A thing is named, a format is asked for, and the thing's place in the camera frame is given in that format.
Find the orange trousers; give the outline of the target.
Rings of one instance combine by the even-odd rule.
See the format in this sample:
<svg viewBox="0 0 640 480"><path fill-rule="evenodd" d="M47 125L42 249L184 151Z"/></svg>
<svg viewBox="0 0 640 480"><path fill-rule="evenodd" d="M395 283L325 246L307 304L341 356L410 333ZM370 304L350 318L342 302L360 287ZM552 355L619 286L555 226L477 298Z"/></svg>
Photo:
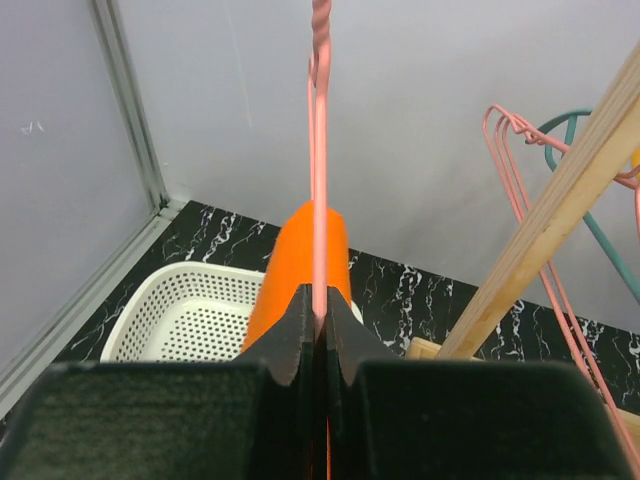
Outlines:
<svg viewBox="0 0 640 480"><path fill-rule="evenodd" d="M260 288L242 346L248 350L285 314L301 284L313 282L314 203L303 204L281 228ZM343 217L327 211L327 285L352 300L348 263L348 234Z"/></svg>

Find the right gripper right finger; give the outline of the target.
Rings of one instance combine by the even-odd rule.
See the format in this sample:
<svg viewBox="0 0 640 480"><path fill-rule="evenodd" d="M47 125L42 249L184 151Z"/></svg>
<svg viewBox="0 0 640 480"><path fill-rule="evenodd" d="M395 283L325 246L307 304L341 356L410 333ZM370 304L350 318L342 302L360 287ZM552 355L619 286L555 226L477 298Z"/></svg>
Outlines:
<svg viewBox="0 0 640 480"><path fill-rule="evenodd" d="M631 479L595 389L554 362L405 360L328 294L335 479Z"/></svg>

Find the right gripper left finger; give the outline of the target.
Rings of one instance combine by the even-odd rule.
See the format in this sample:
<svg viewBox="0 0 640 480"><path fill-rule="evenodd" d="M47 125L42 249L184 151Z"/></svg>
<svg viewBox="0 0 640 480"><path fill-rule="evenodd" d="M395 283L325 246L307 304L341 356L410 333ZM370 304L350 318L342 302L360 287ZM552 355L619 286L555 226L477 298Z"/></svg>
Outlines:
<svg viewBox="0 0 640 480"><path fill-rule="evenodd" d="M5 479L309 479L311 289L230 362L68 362L12 415Z"/></svg>

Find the pink wire hanger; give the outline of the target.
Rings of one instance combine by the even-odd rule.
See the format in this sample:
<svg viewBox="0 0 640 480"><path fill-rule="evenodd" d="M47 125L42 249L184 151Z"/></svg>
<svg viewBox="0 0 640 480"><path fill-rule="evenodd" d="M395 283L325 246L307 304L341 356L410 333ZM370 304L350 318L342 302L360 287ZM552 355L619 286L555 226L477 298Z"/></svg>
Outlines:
<svg viewBox="0 0 640 480"><path fill-rule="evenodd" d="M313 203L312 310L316 330L327 313L328 197L327 97L331 68L331 0L312 1L312 54L308 73L308 119Z"/></svg>

